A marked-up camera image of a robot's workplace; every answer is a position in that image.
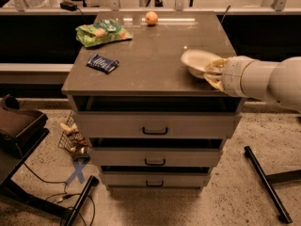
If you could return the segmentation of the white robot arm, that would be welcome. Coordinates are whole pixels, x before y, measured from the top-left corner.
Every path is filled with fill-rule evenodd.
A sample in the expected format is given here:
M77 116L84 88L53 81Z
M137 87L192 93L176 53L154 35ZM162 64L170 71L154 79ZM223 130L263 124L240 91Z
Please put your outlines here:
M205 79L232 97L253 98L301 112L301 57L281 62L247 56L218 59L205 66Z

